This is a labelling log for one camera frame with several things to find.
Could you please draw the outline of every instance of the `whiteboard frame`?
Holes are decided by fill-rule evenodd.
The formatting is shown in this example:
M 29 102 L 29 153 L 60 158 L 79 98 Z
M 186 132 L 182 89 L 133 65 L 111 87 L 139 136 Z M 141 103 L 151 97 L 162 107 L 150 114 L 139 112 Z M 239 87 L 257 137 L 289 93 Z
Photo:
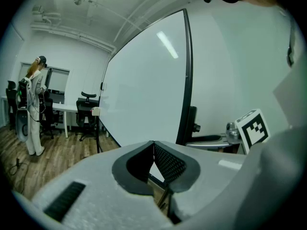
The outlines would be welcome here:
M 181 9 L 178 10 L 174 13 L 169 14 L 168 16 L 171 16 L 175 13 L 178 12 L 183 12 L 183 17 L 184 17 L 184 22 L 185 22 L 185 28 L 186 28 L 186 45 L 187 45 L 187 57 L 186 57 L 186 81 L 185 81 L 185 88 L 184 88 L 184 96 L 183 96 L 183 103 L 182 103 L 182 111 L 181 111 L 181 118 L 180 118 L 180 123 L 179 123 L 179 129 L 178 129 L 178 135 L 177 135 L 177 139 L 176 139 L 176 144 L 179 145 L 183 145 L 183 140 L 184 140 L 184 136 L 186 133 L 186 127 L 187 127 L 187 123 L 188 123 L 188 115 L 189 115 L 189 109 L 191 106 L 191 98 L 192 98 L 192 83 L 193 83 L 193 48 L 192 48 L 192 36 L 191 36 L 191 29 L 190 29 L 190 24 L 189 24 L 189 17 L 188 17 L 188 12 L 187 9 Z M 149 26 L 147 26 L 144 30 L 142 30 L 141 32 L 137 33 L 133 38 L 131 38 L 123 47 L 120 48 L 123 49 L 130 41 L 132 41 L 136 36 L 138 36 L 140 33 L 142 33 L 143 31 L 145 31 L 147 28 L 151 27 L 152 25 L 156 24 L 157 22 L 167 18 L 168 16 L 165 16 L 159 20 L 157 20 L 156 22 L 150 24 Z M 109 65 L 109 62 L 113 59 L 113 57 L 115 56 L 113 55 L 111 57 L 111 59 L 108 61 L 107 66 L 106 66 L 106 70 L 105 70 L 105 74 L 102 80 L 102 83 L 100 85 L 100 90 L 101 93 L 99 95 L 99 99 L 98 99 L 98 105 L 100 104 L 100 97 L 102 94 L 102 89 L 103 89 L 103 83 L 105 80 L 105 76 L 106 76 L 106 71 L 107 71 L 107 67 Z M 109 135 L 113 138 L 113 140 L 115 141 L 115 143 L 121 147 L 121 145 L 114 139 L 114 137 L 112 136 L 112 134 L 108 131 L 107 127 L 103 124 L 103 122 L 101 121 L 100 117 L 99 117 L 100 122 L 102 123 L 102 125 L 106 128 L 107 132 L 109 133 Z

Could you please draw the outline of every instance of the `white ceiling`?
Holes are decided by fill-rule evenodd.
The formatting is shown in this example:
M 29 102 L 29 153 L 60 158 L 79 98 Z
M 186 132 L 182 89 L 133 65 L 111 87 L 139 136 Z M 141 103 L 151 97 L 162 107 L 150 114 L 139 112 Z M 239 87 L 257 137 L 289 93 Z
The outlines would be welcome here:
M 35 0 L 35 3 L 44 8 L 45 14 L 60 14 L 48 15 L 50 28 L 71 28 L 119 49 L 151 23 L 192 1 L 195 0 L 82 0 L 80 5 L 75 5 L 74 0 Z

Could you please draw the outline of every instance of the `fluorescent light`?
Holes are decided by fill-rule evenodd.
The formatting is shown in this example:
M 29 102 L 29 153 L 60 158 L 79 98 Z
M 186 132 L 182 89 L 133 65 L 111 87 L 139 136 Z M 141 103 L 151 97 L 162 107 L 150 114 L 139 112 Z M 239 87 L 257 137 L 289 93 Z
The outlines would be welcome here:
M 174 47 L 172 46 L 171 42 L 168 40 L 164 32 L 158 32 L 157 33 L 158 38 L 162 41 L 164 46 L 167 48 L 168 52 L 172 55 L 174 59 L 178 58 L 178 54 Z

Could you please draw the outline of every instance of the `white shoe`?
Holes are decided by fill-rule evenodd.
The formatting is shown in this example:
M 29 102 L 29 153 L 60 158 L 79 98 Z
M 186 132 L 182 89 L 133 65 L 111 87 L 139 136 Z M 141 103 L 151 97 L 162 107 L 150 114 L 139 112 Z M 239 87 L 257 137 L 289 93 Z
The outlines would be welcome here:
M 37 156 L 42 155 L 42 153 L 43 153 L 43 152 L 44 152 L 44 150 L 45 150 L 45 147 L 41 147 L 41 149 L 42 149 L 42 151 L 41 151 L 39 154 L 36 154 Z

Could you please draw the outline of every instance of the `floor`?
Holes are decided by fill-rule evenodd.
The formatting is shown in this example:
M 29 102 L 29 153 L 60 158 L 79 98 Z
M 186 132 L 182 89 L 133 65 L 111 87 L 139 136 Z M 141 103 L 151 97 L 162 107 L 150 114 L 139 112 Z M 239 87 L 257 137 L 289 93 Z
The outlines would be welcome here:
M 96 140 L 86 138 L 80 142 L 80 137 L 81 135 L 75 135 L 74 132 L 69 132 L 68 138 L 65 138 L 64 132 L 62 134 L 55 133 L 54 139 L 51 139 L 49 135 L 43 135 L 41 145 L 46 150 L 37 157 L 28 154 L 25 143 L 18 140 L 14 130 L 9 130 L 8 127 L 1 128 L 0 160 L 12 188 L 31 200 L 33 195 L 51 179 L 80 160 L 96 154 Z M 112 137 L 106 137 L 105 132 L 101 132 L 99 142 L 103 151 L 118 148 Z M 16 158 L 21 163 L 18 170 L 14 166 Z M 153 187 L 157 203 L 164 191 L 152 182 L 149 184 Z M 167 206 L 166 203 L 163 208 L 164 214 L 167 214 Z

